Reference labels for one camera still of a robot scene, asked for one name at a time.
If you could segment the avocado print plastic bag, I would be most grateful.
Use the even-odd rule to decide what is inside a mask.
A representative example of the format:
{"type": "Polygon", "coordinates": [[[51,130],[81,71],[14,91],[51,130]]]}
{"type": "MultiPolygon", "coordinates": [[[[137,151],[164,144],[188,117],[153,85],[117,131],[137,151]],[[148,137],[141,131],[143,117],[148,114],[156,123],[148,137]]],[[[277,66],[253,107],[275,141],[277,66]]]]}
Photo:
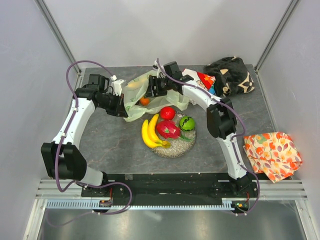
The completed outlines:
{"type": "Polygon", "coordinates": [[[174,90],[169,90],[164,96],[145,97],[149,83],[148,77],[155,75],[156,71],[150,70],[129,81],[122,89],[124,108],[127,113],[127,117],[124,118],[126,122],[133,122],[144,114],[154,115],[164,107],[175,106],[181,111],[187,109],[190,98],[174,90]]]}

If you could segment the red fake apple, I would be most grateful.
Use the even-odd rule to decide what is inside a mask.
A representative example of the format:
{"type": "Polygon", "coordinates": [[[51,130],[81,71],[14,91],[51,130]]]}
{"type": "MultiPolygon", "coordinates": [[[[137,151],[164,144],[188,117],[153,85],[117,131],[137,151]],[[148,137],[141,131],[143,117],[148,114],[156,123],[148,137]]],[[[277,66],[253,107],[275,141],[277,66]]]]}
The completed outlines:
{"type": "Polygon", "coordinates": [[[160,110],[160,117],[164,120],[171,121],[175,115],[176,111],[170,106],[165,106],[160,110]]]}

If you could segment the red fake dragon fruit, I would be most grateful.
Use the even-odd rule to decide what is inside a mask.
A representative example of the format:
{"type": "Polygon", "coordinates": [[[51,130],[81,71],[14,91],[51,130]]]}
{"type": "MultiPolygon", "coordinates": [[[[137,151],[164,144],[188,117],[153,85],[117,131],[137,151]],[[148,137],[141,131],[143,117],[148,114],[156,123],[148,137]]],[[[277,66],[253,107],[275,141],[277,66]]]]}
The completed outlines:
{"type": "Polygon", "coordinates": [[[193,141],[193,138],[188,138],[182,134],[181,129],[176,126],[174,121],[162,120],[156,124],[155,128],[157,132],[165,139],[180,139],[185,142],[193,141]]]}

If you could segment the yellow fake banana bunch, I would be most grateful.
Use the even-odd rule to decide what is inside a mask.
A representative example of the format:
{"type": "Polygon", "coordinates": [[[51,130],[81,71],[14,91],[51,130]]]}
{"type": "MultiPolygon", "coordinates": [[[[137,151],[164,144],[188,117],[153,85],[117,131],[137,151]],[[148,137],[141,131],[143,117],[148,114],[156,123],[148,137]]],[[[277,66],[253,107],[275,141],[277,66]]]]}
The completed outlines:
{"type": "Polygon", "coordinates": [[[141,137],[145,145],[149,148],[170,148],[171,143],[165,140],[161,140],[156,134],[156,123],[158,121],[159,114],[155,114],[149,121],[146,119],[141,127],[141,137]]]}

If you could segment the green fake round fruit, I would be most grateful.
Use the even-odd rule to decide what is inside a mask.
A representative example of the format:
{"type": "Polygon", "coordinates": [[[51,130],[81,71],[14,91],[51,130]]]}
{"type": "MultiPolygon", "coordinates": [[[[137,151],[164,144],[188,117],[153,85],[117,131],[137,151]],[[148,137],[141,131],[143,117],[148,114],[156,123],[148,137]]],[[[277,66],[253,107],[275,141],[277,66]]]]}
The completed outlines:
{"type": "Polygon", "coordinates": [[[184,116],[179,120],[179,127],[185,132],[192,131],[196,126],[195,120],[190,116],[184,116]]]}

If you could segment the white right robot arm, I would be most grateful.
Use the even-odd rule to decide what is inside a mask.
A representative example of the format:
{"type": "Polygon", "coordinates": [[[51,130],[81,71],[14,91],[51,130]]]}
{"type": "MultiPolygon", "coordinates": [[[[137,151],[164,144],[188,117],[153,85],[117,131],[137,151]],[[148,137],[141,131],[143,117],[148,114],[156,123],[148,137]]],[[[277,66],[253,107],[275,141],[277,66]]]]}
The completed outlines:
{"type": "Polygon", "coordinates": [[[237,138],[244,135],[246,128],[231,100],[211,93],[196,71],[181,71],[175,61],[161,65],[156,59],[152,68],[156,70],[156,75],[149,80],[146,96],[160,97],[174,90],[205,110],[207,130],[218,140],[227,164],[227,173],[235,180],[229,184],[229,191],[235,197],[242,196],[247,191],[247,185],[241,178],[249,171],[242,159],[237,138]],[[236,130],[237,122],[241,123],[243,129],[240,135],[236,130]]]}

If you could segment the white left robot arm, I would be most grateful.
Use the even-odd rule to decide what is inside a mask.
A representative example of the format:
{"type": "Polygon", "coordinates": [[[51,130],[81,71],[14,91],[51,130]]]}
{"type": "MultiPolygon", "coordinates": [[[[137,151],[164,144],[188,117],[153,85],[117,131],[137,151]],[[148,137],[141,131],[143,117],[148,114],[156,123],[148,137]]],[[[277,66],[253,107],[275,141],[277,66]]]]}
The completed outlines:
{"type": "Polygon", "coordinates": [[[75,90],[71,108],[59,133],[51,142],[41,146],[41,155],[50,178],[72,180],[92,186],[99,197],[110,191],[107,174],[88,166],[79,150],[80,141],[89,118],[97,108],[115,117],[128,117],[124,106],[125,80],[91,74],[89,82],[75,90]]]}

